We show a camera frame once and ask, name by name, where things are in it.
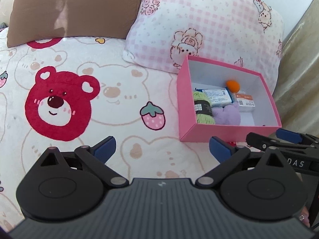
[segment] black yarn label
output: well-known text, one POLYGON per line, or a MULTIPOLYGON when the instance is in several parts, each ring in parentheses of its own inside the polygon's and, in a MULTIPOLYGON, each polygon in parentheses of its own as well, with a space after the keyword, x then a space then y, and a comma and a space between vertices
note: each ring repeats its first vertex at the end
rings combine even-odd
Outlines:
POLYGON ((209 115, 212 116, 212 107, 209 102, 207 101, 194 101, 194 108, 196 114, 204 114, 204 115, 209 115))

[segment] green yarn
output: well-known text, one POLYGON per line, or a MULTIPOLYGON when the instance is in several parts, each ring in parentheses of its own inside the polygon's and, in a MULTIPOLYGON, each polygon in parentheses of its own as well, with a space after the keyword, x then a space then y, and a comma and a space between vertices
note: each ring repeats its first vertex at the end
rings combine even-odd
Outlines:
MULTIPOLYGON (((203 92, 193 92, 194 101, 207 101, 209 104, 211 103, 206 93, 203 92)), ((197 123, 200 124, 215 124, 215 120, 212 116, 205 114, 196 114, 197 123)))

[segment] metal pin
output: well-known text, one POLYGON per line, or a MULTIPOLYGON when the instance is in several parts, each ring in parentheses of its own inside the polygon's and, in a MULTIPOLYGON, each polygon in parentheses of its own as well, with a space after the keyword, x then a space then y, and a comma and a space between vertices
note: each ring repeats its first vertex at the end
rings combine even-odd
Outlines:
POLYGON ((199 184, 201 185, 211 185, 214 182, 214 179, 211 177, 203 176, 198 179, 199 184))
POLYGON ((112 183, 113 185, 123 185, 123 184, 126 183, 126 179, 123 178, 123 177, 119 177, 119 176, 113 177, 113 178, 111 179, 111 183, 112 183))

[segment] orange ball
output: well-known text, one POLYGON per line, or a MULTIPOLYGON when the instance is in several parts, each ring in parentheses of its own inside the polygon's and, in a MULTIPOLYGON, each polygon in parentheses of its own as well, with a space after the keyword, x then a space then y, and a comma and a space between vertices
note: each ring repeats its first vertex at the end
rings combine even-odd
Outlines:
POLYGON ((232 93, 237 93, 240 90, 239 83, 234 81, 234 80, 227 81, 226 86, 227 86, 228 90, 232 93))

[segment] orange and white box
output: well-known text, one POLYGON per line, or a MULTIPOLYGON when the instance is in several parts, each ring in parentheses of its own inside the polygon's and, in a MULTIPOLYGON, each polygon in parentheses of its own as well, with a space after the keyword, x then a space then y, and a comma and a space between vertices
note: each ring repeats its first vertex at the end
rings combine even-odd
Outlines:
POLYGON ((234 93, 233 97, 239 104, 239 112, 252 112, 255 109, 255 103, 251 95, 234 93))

